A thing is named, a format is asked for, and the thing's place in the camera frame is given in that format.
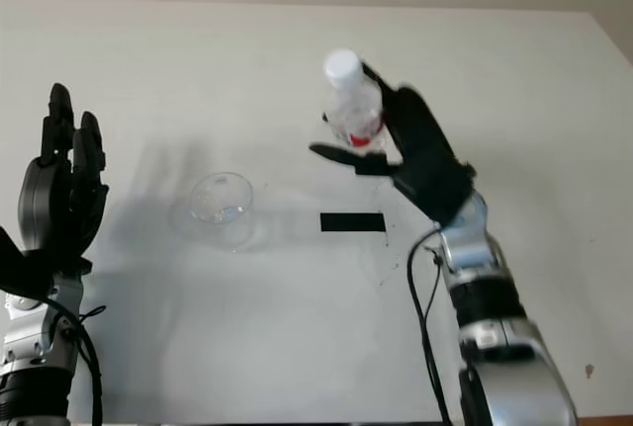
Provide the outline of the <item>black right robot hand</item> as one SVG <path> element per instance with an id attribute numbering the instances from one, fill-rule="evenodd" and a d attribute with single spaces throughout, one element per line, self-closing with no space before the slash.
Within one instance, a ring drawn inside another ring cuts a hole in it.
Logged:
<path id="1" fill-rule="evenodd" d="M 395 89 L 367 63 L 362 68 L 381 90 L 383 119 L 402 162 L 390 163 L 383 152 L 360 155 L 317 142 L 310 144 L 310 151 L 352 167 L 358 176 L 391 178 L 395 188 L 430 220 L 442 227 L 448 225 L 474 192 L 474 167 L 458 160 L 416 90 L 409 86 Z"/>

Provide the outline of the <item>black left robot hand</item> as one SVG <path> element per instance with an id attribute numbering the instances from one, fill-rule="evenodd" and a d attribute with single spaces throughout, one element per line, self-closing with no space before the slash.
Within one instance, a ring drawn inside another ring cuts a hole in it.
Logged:
<path id="1" fill-rule="evenodd" d="M 25 254 L 65 277 L 90 273 L 83 257 L 103 219 L 109 186 L 101 181 L 106 155 L 97 118 L 74 116 L 68 89 L 55 83 L 43 120 L 41 153 L 26 170 L 18 219 Z"/>

